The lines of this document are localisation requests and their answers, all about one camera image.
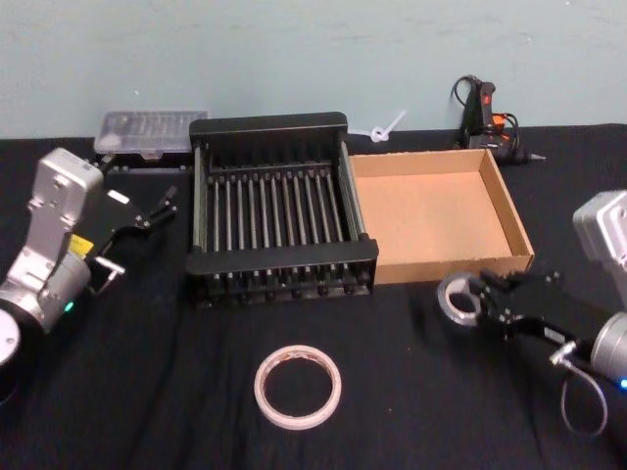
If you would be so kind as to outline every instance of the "black table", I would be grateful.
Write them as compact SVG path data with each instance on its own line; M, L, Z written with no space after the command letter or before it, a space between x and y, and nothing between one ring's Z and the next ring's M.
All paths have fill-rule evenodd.
M597 192L627 186L627 126L526 128L522 137L548 157L503 168L536 251L533 271L560 269L567 291L620 309L571 217ZM449 131L397 132L380 144L351 138L349 147L440 150L451 139ZM92 156L91 139L0 141L0 272L24 241L35 164L58 146ZM81 297L58 325L27 392L1 410L0 468L599 469L627 461L622 394L605 387L610 422L600 439L570 435L551 349L450 333L434 311L435 284L194 311L182 289L190 182L184 171L110 175L108 186L144 208L175 184L181 211L148 242L122 243L123 282L98 299ZM305 432L274 427L253 395L261 361L290 344L320 348L342 374L338 409ZM328 393L315 368L288 363L276 375L269 393L286 410L310 409ZM589 394L573 392L575 415L598 417Z

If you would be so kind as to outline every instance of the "masking tape roll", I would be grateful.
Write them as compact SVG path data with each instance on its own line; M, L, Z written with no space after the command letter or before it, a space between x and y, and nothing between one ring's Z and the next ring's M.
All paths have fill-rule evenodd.
M331 396L321 409L306 416L290 416L280 413L270 405L265 397L265 380L271 370L285 360L298 358L312 360L319 364L331 378ZM340 402L340 395L342 395L342 379L337 366L324 352L309 346L287 346L273 352L262 362L255 376L255 400L260 410L268 421L291 431L302 431L322 424L335 411Z

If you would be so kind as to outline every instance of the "tape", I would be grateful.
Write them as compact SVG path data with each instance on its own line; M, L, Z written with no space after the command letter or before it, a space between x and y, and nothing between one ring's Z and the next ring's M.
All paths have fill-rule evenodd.
M265 397L265 380L271 370L285 360L307 359L322 366L331 378L331 395L324 406L307 416L290 416L274 409ZM342 379L340 371L324 352L309 346L287 346L269 355L260 365L255 376L255 400L262 414L276 426L291 431L302 431L322 424L335 411L342 395Z
M70 251L77 255L80 259L85 259L89 252L91 252L92 248L94 248L94 244L89 240L85 240L78 235L72 235L70 238Z
M440 309L461 326L477 326L477 318L481 314L481 302L479 298L470 292L469 280L476 279L477 276L469 272L457 272L445 278L438 286L438 304ZM451 301L451 296L461 294L467 296L472 308L462 310L457 308Z

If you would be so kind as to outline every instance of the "white zip tie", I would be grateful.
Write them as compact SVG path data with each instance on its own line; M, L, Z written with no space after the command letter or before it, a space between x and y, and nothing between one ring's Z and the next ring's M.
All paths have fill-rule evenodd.
M407 113L407 111L401 111L399 115L396 116L396 119L390 122L390 125L388 125L385 129L379 126L372 127L372 130L370 131L349 129L349 134L365 135L366 137L370 137L370 140L374 143L387 142L388 140L390 140L390 132L394 130L394 127L396 127L398 123L401 122L401 119L403 119Z

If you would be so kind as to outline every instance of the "clear plastic box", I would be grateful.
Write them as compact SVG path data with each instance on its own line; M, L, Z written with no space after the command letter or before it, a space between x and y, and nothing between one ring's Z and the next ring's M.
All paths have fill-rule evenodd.
M145 160L191 152L189 123L208 115L206 111L113 111L105 115L94 150L140 154Z

